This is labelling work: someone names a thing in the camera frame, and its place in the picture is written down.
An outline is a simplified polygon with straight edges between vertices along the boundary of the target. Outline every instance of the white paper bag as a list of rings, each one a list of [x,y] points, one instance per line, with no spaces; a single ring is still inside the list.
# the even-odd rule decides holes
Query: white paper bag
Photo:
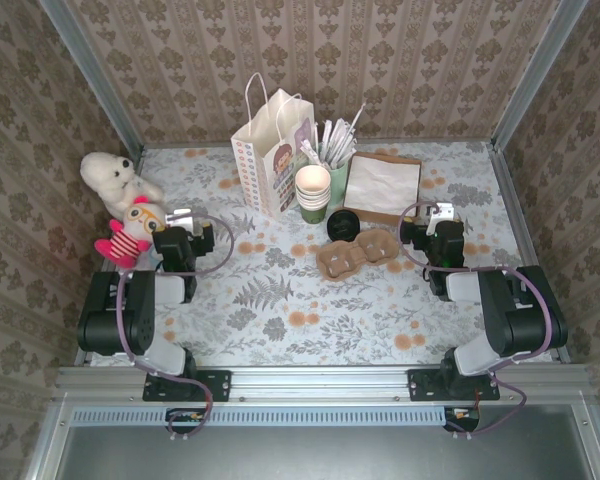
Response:
[[[252,118],[247,92],[255,77],[262,84],[265,104]],[[249,206],[278,218],[295,205],[295,173],[307,163],[300,145],[305,139],[314,143],[313,104],[282,89],[268,98],[259,73],[247,83],[245,100],[249,123],[231,137],[240,183]]]

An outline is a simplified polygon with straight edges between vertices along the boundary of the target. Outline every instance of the paper bag handle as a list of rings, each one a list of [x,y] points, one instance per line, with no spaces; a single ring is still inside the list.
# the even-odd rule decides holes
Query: paper bag handle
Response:
[[[293,100],[294,98],[299,98],[300,100],[302,100],[302,95],[300,95],[299,93],[296,93],[295,95],[287,98],[282,103],[282,105],[280,105],[280,108],[278,109],[278,112],[276,113],[276,130],[278,130],[278,138],[280,139],[280,141],[282,141],[282,132],[280,131],[280,125],[278,125],[278,119],[280,118],[280,112],[282,111],[284,106],[287,104],[287,102],[289,100]],[[300,109],[297,108],[296,111],[298,112],[298,121],[300,121]]]
[[[264,104],[266,105],[267,103],[269,103],[269,97],[267,96],[267,88],[264,86],[264,79],[262,78],[260,72],[256,72],[253,75],[251,75],[251,78],[247,82],[247,86],[244,89],[244,100],[245,102],[247,102],[247,113],[249,114],[249,135],[251,135],[251,105],[249,105],[249,96],[247,95],[247,93],[249,92],[251,82],[253,82],[253,79],[256,77],[260,79],[260,85],[262,85],[262,93],[264,94]]]

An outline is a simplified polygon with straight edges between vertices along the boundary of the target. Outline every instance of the table surface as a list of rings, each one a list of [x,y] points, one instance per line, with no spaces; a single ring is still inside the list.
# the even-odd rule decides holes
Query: table surface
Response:
[[[420,199],[455,205],[465,223],[468,266],[520,264],[485,143],[359,149],[422,161]],[[218,216],[236,236],[229,262],[198,278],[190,304],[156,307],[156,334],[189,348],[198,365],[438,363],[448,348],[483,329],[480,305],[438,300],[422,270],[402,254],[384,266],[363,266],[343,282],[322,279],[315,251],[329,242],[326,222],[309,225],[297,208],[275,221],[247,207],[230,147],[147,150],[142,176],[163,187],[170,210]],[[198,259],[199,269],[228,252],[226,232],[215,232],[216,250]],[[155,267],[154,257],[145,255],[138,268]],[[425,259],[421,252],[416,257]]]

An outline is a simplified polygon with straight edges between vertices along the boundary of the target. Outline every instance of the patterned wallpaper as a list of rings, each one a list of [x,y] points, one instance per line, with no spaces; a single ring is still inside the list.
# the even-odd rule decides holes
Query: patterned wallpaper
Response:
[[[362,137],[488,138],[558,0],[68,3],[143,141],[164,144],[228,141],[256,71],[319,120],[367,102]]]
[[[0,479],[26,467],[55,369],[73,362],[108,219],[79,177],[96,148],[121,152],[46,14],[0,0]]]
[[[540,262],[600,401],[600,0],[590,1],[506,149]]]

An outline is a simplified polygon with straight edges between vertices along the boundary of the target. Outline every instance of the stuffed animal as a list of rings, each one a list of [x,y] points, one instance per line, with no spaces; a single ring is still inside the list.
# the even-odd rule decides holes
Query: stuffed animal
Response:
[[[111,219],[111,239],[96,240],[98,253],[121,268],[133,268],[140,252],[153,244],[153,232],[166,226],[165,212],[158,205],[147,203],[147,197],[137,197],[124,213],[123,223]]]
[[[152,203],[164,200],[160,187],[136,175],[131,160],[124,157],[103,152],[90,153],[82,159],[80,175],[118,220],[122,220],[125,210],[136,197],[145,196]]]

